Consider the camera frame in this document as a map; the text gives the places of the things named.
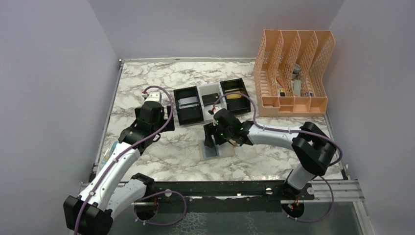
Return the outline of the black white card tray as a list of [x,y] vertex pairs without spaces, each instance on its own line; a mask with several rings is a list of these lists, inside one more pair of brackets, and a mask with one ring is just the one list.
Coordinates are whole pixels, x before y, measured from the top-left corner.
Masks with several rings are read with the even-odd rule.
[[216,103],[215,107],[228,109],[235,115],[249,113],[251,103],[238,93],[248,94],[241,78],[175,89],[173,94],[179,125],[212,120],[212,115],[208,112],[224,94],[227,96]]

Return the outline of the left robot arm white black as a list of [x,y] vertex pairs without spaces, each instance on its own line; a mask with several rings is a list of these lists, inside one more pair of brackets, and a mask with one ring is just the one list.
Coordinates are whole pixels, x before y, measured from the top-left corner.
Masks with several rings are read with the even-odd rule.
[[159,101],[145,101],[135,108],[136,119],[125,128],[111,157],[101,171],[78,196],[68,196],[63,208],[68,229],[82,235],[106,235],[114,219],[136,199],[148,201],[154,188],[142,180],[132,180],[126,186],[118,184],[145,149],[162,132],[174,131],[171,106]]

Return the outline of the orange plastic desk organizer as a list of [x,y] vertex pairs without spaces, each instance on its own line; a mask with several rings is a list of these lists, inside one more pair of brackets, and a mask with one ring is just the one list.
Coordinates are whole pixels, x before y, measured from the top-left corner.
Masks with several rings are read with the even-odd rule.
[[335,47],[331,31],[264,30],[254,64],[260,117],[322,117],[323,75]]

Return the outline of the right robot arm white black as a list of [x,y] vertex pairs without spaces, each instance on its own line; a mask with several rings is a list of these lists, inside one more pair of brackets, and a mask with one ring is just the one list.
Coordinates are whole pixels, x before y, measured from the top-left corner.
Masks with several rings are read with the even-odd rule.
[[224,143],[243,145],[270,145],[295,152],[300,164],[291,171],[282,186],[283,195],[295,199],[306,184],[317,176],[324,176],[327,169],[339,160],[333,157],[342,149],[312,122],[300,127],[262,125],[253,120],[241,122],[231,111],[216,108],[210,111],[211,123],[204,125],[204,145],[214,148]]

